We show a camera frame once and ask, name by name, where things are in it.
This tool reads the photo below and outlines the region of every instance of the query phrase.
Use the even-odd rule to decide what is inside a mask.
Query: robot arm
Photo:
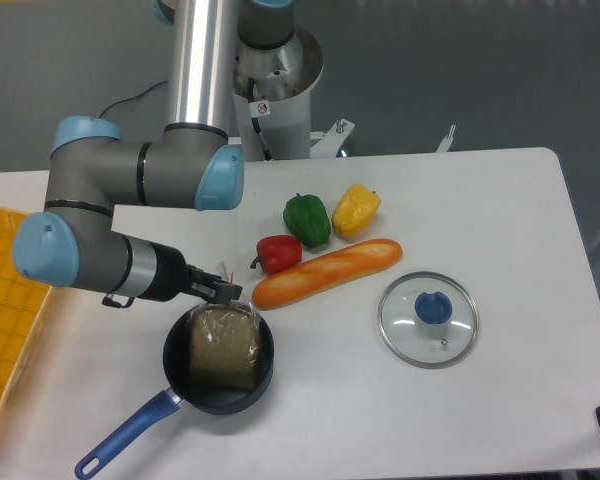
[[[158,5],[168,12],[166,3]],[[13,260],[23,276],[157,301],[186,293],[228,303],[240,295],[241,287],[188,265],[175,248],[112,231],[113,212],[122,204],[221,210],[240,203],[243,153],[227,145],[232,90],[246,74],[257,77],[260,94],[269,93],[272,101],[302,93],[303,53],[292,4],[178,0],[173,11],[176,40],[163,142],[122,143],[120,130],[106,120],[63,120],[44,212],[25,219],[14,240]],[[248,62],[240,61],[240,52],[251,55]],[[280,52],[293,55],[280,60]],[[271,65],[261,73],[263,58],[281,63],[275,76],[283,72],[284,83],[297,85],[293,94],[283,89],[275,96],[281,83],[267,80]]]

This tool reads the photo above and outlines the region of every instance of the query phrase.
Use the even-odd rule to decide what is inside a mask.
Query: bread
[[[190,323],[189,380],[195,385],[238,390],[257,386],[260,334],[254,314],[208,306]]]
[[[271,275],[256,285],[251,298],[259,310],[284,307],[384,270],[401,258],[399,243],[387,238],[367,240]]]

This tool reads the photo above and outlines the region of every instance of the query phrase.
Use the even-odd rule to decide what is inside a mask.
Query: glass lid
[[[405,362],[442,368],[466,355],[478,335],[478,311],[469,293],[449,277],[414,272],[382,295],[378,325],[389,348]]]

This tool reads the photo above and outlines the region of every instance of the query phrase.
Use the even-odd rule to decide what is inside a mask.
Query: orange grid mat
[[[21,277],[11,243],[24,213],[0,207],[0,410],[33,344],[51,287]]]

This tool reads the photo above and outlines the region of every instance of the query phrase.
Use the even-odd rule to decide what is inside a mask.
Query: plastic bag
[[[260,313],[246,296],[229,305],[203,303],[189,317],[189,380],[199,386],[254,390]]]

